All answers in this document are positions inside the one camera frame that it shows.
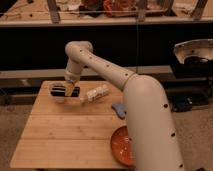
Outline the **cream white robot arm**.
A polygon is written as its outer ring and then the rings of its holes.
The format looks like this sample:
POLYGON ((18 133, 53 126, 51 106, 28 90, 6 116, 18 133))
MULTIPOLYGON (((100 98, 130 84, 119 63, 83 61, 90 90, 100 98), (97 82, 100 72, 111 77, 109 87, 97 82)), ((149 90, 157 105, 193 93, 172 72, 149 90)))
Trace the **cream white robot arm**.
POLYGON ((185 171, 169 102, 161 83, 93 54, 88 41, 70 42, 67 78, 75 83, 85 66, 123 92, 136 171, 185 171))

